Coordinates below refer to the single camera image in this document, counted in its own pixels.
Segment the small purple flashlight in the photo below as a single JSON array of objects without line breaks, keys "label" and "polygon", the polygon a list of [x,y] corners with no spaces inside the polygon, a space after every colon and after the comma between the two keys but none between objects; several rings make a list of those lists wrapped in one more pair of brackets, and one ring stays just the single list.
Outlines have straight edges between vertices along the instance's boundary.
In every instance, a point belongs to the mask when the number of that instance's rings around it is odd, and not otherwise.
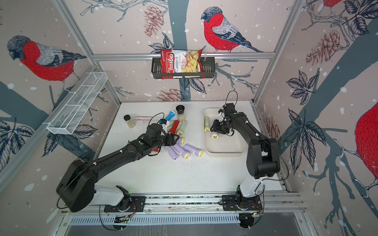
[{"label": "small purple flashlight", "polygon": [[210,131],[211,131],[211,137],[213,139],[217,139],[219,137],[219,133],[215,130],[214,128],[214,120],[211,120],[211,128],[210,128]]}]

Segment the purple flashlight with yellow button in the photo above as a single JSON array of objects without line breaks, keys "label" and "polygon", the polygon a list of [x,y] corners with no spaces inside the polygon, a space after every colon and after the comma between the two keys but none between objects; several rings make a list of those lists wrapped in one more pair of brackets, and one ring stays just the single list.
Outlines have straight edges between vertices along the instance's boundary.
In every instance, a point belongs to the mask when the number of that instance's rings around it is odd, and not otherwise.
[{"label": "purple flashlight with yellow button", "polygon": [[177,144],[180,144],[180,145],[184,145],[185,144],[185,138],[184,137],[180,137],[177,141]]}]

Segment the short purple flashlight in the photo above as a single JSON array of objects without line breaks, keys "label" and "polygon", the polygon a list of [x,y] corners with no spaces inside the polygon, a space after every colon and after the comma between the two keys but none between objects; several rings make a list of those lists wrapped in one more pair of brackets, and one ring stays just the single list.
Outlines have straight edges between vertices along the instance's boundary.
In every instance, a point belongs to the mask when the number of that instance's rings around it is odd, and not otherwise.
[{"label": "short purple flashlight", "polygon": [[185,144],[184,145],[184,149],[198,157],[202,157],[203,155],[203,150],[201,150],[200,148],[196,148],[194,146],[191,146],[189,144]]}]

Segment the small pale green flashlight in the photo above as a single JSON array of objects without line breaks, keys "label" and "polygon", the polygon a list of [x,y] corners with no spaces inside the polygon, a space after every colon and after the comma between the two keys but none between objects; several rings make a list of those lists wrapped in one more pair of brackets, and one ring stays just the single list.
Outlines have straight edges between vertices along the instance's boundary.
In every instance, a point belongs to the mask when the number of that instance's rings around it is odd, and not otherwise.
[{"label": "small pale green flashlight", "polygon": [[211,129],[211,121],[208,116],[204,117],[204,131],[209,132]]}]

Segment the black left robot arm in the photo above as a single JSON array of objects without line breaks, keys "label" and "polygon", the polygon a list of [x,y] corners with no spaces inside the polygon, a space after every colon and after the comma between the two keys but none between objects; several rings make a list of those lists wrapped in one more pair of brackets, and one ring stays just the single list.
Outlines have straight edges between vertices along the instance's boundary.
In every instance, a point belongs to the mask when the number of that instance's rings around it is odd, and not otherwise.
[{"label": "black left robot arm", "polygon": [[72,212],[78,212],[88,205],[93,205],[93,199],[99,195],[99,188],[95,184],[131,162],[150,155],[153,149],[173,146],[180,136],[166,133],[161,124],[151,124],[144,134],[111,154],[103,156],[91,163],[77,159],[73,161],[60,183],[56,193]]}]

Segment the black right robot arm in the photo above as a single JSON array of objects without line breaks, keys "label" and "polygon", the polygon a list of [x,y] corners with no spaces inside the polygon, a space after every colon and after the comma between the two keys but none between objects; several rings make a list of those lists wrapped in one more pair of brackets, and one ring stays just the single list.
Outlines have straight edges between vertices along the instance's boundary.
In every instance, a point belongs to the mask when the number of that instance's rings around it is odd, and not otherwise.
[{"label": "black right robot arm", "polygon": [[276,150],[278,141],[258,131],[243,112],[236,111],[234,103],[223,105],[210,131],[227,136],[237,131],[248,145],[246,167],[250,176],[237,187],[238,198],[256,196],[261,184],[272,180],[272,177],[280,171],[280,156]]}]

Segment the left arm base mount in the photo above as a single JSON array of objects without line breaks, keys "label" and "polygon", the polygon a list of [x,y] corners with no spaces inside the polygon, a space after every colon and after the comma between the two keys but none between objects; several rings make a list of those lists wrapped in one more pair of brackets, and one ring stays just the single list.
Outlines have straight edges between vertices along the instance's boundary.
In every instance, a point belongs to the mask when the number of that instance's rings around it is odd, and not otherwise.
[{"label": "left arm base mount", "polygon": [[120,190],[122,192],[123,198],[119,201],[117,205],[106,205],[104,207],[104,212],[143,212],[146,203],[145,196],[131,196],[131,194],[120,185],[117,185],[116,188],[117,190]]}]

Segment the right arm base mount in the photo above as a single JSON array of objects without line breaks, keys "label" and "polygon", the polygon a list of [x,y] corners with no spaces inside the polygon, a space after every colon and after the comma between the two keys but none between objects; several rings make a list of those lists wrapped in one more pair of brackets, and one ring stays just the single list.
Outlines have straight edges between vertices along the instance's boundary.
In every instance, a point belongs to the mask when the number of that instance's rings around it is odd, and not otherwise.
[{"label": "right arm base mount", "polygon": [[218,204],[222,206],[224,211],[260,211],[263,206],[260,195],[253,195],[252,197],[245,197],[242,194],[240,185],[237,187],[234,195],[222,195]]}]

